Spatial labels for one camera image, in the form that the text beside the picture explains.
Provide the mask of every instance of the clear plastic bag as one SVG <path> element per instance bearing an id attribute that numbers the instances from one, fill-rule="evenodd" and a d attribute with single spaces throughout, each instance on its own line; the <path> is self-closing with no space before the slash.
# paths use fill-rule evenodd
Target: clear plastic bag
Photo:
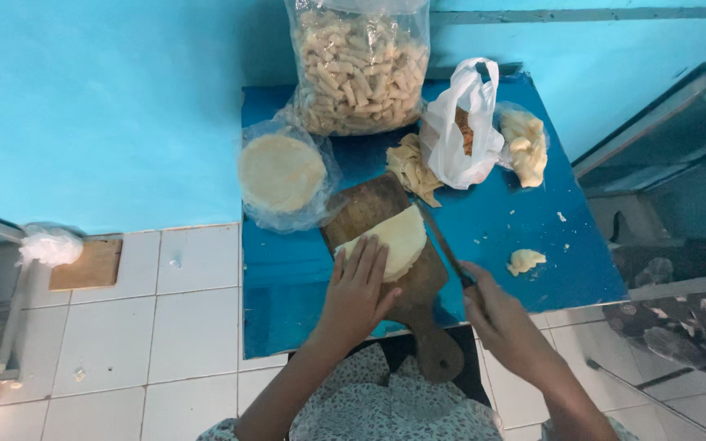
<path id="1" fill-rule="evenodd" d="M 259 165 L 263 168 L 253 173 L 251 165 L 246 163 L 246 150 L 262 144 L 264 140 L 270 142 L 270 150 L 266 153 L 266 160 L 260 161 Z M 278 150 L 283 148 L 298 148 L 302 154 L 288 152 L 280 158 Z M 257 226 L 273 232 L 287 234 L 323 226 L 347 202 L 341 197 L 329 201 L 342 176 L 334 160 L 330 140 L 324 136 L 309 135 L 294 115 L 284 109 L 273 119 L 242 130 L 238 169 L 244 213 Z M 286 180 L 291 180 L 294 185 L 285 185 L 275 176 L 287 176 Z M 297 187 L 299 192 L 290 192 Z M 270 200 L 264 199 L 264 193 Z"/>
<path id="2" fill-rule="evenodd" d="M 476 71 L 478 63 L 486 65 L 490 81 L 483 82 Z M 499 78 L 497 63 L 492 60 L 479 57 L 462 61 L 451 75 L 448 90 L 429 103 L 421 117 L 421 155 L 438 179 L 451 187 L 465 190 L 483 182 L 503 149 L 503 136 L 492 126 Z M 467 112 L 467 125 L 473 131 L 469 156 L 456 125 L 457 107 Z"/>
<path id="3" fill-rule="evenodd" d="M 286 0 L 299 84 L 290 107 L 311 134 L 415 123 L 429 61 L 429 0 Z"/>
<path id="4" fill-rule="evenodd" d="M 55 267 L 75 262 L 83 252 L 83 240 L 64 228 L 46 230 L 36 224 L 25 226 L 26 237 L 21 239 L 21 258 L 17 265 L 37 259 L 40 263 Z"/>
<path id="5" fill-rule="evenodd" d="M 524 107 L 507 101 L 495 106 L 494 125 L 505 140 L 498 165 L 515 170 L 523 187 L 536 187 L 544 180 L 549 133 L 544 122 Z M 518 161 L 512 151 L 519 151 Z"/>

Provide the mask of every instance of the hand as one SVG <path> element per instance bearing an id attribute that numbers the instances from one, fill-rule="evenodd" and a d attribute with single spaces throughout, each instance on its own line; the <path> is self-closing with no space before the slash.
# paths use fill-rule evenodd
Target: hand
<path id="1" fill-rule="evenodd" d="M 394 288 L 378 301 L 387 257 L 388 245 L 378 246 L 377 235 L 361 236 L 347 263 L 345 249 L 337 253 L 326 303 L 310 343 L 318 343 L 342 358 L 372 333 L 402 293 Z"/>
<path id="2" fill-rule="evenodd" d="M 479 298 L 466 295 L 463 301 L 465 317 L 476 328 L 482 345 L 506 369 L 546 393 L 553 378 L 570 373 L 565 360 L 549 345 L 519 300 L 503 292 L 488 271 L 471 262 L 460 264 L 476 278 L 481 293 Z"/>

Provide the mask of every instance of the knife blade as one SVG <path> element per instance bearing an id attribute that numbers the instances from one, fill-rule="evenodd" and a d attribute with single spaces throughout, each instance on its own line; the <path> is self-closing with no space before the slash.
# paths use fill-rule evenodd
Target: knife blade
<path id="1" fill-rule="evenodd" d="M 462 266 L 459 265 L 459 262 L 456 261 L 456 257 L 454 257 L 454 252 L 451 251 L 451 247 L 446 242 L 446 238 L 443 237 L 443 234 L 440 232 L 440 228 L 435 223 L 435 218 L 432 217 L 432 215 L 429 213 L 429 210 L 424 206 L 423 203 L 421 203 L 420 201 L 416 201 L 416 205 L 418 205 L 418 210 L 421 212 L 421 217 L 424 217 L 424 222 L 429 225 L 429 229 L 431 229 L 432 233 L 435 235 L 435 239 L 438 241 L 438 245 L 440 245 L 440 250 L 443 252 L 443 254 L 446 255 L 446 259 L 451 264 L 451 268 L 453 268 L 454 272 L 456 272 L 456 275 L 459 276 L 459 279 L 462 281 L 462 289 L 465 290 L 470 286 L 476 285 L 476 283 L 473 282 L 473 279 L 465 274 L 465 270 L 462 269 Z"/>

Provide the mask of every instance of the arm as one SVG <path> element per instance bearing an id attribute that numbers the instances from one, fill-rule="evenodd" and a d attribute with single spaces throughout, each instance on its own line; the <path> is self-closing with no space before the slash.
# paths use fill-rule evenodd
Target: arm
<path id="1" fill-rule="evenodd" d="M 402 293 L 396 288 L 378 301 L 387 256 L 378 236 L 362 237 L 347 264 L 344 249 L 339 252 L 318 326 L 239 418 L 234 433 L 241 441 L 283 439 L 323 380 L 380 323 Z"/>
<path id="2" fill-rule="evenodd" d="M 476 277 L 478 292 L 465 291 L 465 315 L 481 343 L 508 370 L 544 394 L 554 439 L 617 441 L 606 417 L 514 296 L 505 294 L 485 269 L 460 262 Z"/>

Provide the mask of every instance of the blue wall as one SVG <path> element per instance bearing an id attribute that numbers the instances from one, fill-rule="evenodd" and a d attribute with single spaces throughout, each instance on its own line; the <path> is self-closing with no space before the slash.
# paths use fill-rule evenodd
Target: blue wall
<path id="1" fill-rule="evenodd" d="M 637 6 L 520 7 L 627 4 Z M 706 20 L 432 30 L 433 66 L 524 62 L 572 159 L 706 61 Z M 296 82 L 288 36 L 279 0 L 2 0 L 0 217 L 89 234 L 237 221 L 240 88 Z"/>

